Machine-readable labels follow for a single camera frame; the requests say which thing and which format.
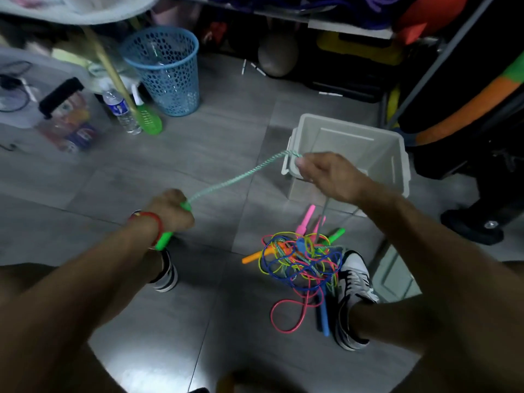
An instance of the blue mesh trash can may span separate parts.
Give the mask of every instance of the blue mesh trash can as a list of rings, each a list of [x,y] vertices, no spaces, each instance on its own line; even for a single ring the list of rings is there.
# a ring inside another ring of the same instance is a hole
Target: blue mesh trash can
[[[186,29],[158,26],[126,38],[120,52],[140,74],[147,91],[168,116],[185,116],[199,106],[199,43]]]

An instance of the label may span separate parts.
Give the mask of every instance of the label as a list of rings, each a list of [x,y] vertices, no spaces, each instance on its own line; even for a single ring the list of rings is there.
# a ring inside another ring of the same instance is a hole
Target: label
[[[122,114],[126,114],[129,112],[129,108],[127,106],[126,100],[122,99],[120,103],[117,103],[116,105],[108,105],[109,109],[111,109],[111,112],[115,116],[121,116]]]

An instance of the black and white sneaker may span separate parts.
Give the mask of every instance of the black and white sneaker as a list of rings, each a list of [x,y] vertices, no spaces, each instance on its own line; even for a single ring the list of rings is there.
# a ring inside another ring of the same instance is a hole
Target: black and white sneaker
[[[163,249],[160,251],[163,261],[163,269],[160,274],[149,284],[158,292],[167,292],[174,288],[178,283],[177,268],[171,262],[169,251]]]
[[[369,343],[360,339],[349,326],[348,312],[357,303],[378,303],[378,297],[370,284],[370,273],[362,256],[356,251],[344,254],[344,263],[338,273],[338,313],[335,324],[335,339],[345,350],[362,349]]]

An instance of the red string bracelet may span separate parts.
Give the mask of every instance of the red string bracelet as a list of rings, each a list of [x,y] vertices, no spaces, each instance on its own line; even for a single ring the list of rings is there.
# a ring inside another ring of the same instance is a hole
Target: red string bracelet
[[[160,218],[160,216],[158,216],[157,214],[155,214],[154,212],[148,212],[148,211],[135,211],[128,219],[128,221],[130,221],[131,219],[134,219],[138,216],[148,216],[150,218],[153,218],[155,221],[157,221],[157,225],[158,225],[158,235],[157,237],[154,239],[153,241],[153,244],[151,244],[151,248],[154,248],[154,246],[157,244],[157,242],[160,240],[160,238],[162,237],[162,234],[163,234],[163,223],[162,223],[162,219]]]

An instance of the gray tile floor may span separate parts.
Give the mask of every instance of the gray tile floor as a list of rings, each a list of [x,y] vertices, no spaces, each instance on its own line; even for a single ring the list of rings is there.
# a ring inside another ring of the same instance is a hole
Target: gray tile floor
[[[377,105],[321,96],[249,67],[241,76],[242,61],[225,56],[202,57],[199,65],[201,107],[165,119],[158,137],[130,137],[115,128],[73,164],[0,151],[0,264],[63,264],[163,189],[191,195],[282,151],[303,113],[377,124]],[[294,334],[273,330],[270,307],[293,293],[240,259],[260,249],[262,235],[294,229],[306,210],[285,197],[290,179],[280,167],[193,204],[195,228],[171,244],[180,272],[176,289],[144,288],[96,331],[96,355],[129,392],[214,390],[228,371],[250,367],[305,391],[375,393],[389,391],[409,372],[416,356],[396,347],[373,342],[357,353],[340,350],[316,331],[313,312]],[[410,200],[434,218],[477,197],[471,178],[431,181],[412,173]],[[345,227],[341,242],[366,260],[373,257],[383,236],[369,219],[336,211],[326,216],[326,231]],[[523,259],[523,234],[524,222],[517,221],[506,240],[487,251],[500,260]],[[284,307],[277,322],[292,325],[298,311]]]

